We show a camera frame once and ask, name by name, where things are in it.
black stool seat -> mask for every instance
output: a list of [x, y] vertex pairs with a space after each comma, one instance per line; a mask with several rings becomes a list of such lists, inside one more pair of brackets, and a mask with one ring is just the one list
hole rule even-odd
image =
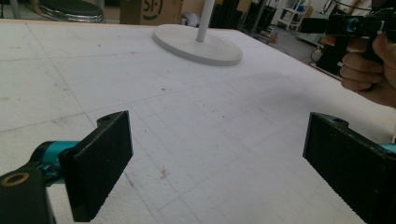
[[103, 20], [101, 8], [81, 0], [39, 0], [38, 4], [43, 12], [66, 21], [100, 22]]

white round base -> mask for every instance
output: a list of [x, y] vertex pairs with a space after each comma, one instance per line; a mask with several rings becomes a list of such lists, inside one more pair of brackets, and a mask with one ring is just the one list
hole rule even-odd
[[207, 33], [204, 42], [196, 40], [198, 28], [166, 24], [154, 30], [154, 40], [164, 49], [182, 58], [212, 65], [237, 65], [242, 50], [231, 41]]

human hand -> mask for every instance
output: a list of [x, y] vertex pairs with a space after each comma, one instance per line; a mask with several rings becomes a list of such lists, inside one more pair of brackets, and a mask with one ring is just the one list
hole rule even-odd
[[[334, 45], [335, 37], [326, 36], [325, 42]], [[348, 47], [365, 51], [366, 44], [367, 39], [354, 38]], [[348, 53], [340, 70], [341, 84], [368, 100], [396, 108], [396, 44], [382, 34], [375, 39], [373, 50], [384, 61], [383, 64], [366, 60], [358, 52]]]

scratched white tabletop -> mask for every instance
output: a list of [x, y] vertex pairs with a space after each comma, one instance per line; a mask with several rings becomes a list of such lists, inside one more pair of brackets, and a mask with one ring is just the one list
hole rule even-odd
[[[389, 142], [395, 111], [236, 31], [240, 64], [190, 62], [153, 28], [0, 22], [0, 174], [129, 110], [134, 156], [92, 223], [363, 223], [303, 158], [311, 111]], [[73, 223], [64, 186], [48, 189]]]

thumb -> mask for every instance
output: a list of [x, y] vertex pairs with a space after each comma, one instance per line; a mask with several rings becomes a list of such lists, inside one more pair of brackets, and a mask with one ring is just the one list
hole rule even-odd
[[373, 50], [387, 66], [396, 69], [396, 44], [390, 42], [386, 34], [376, 37]]

